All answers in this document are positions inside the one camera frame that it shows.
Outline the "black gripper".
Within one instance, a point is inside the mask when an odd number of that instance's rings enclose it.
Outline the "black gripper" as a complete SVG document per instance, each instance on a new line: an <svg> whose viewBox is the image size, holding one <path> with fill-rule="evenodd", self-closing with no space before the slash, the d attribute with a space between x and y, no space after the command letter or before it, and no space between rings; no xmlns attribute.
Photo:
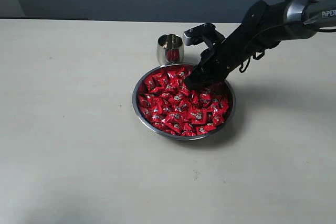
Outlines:
<svg viewBox="0 0 336 224"><path fill-rule="evenodd" d="M234 31L214 51L200 61L193 73L185 77L189 90L212 89L235 69L247 70L251 57L259 51L259 42L242 31Z"/></svg>

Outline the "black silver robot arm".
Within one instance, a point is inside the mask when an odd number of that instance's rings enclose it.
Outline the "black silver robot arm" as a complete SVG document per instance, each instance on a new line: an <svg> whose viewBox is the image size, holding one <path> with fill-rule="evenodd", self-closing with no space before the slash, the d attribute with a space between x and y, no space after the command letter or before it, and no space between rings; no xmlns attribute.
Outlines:
<svg viewBox="0 0 336 224"><path fill-rule="evenodd" d="M184 32L185 45L208 47L184 83L197 90L223 82L233 70L244 72L251 59L261 59L282 41L308 39L317 32L335 32L335 0L282 0L273 5L257 1L228 37L212 23Z"/></svg>

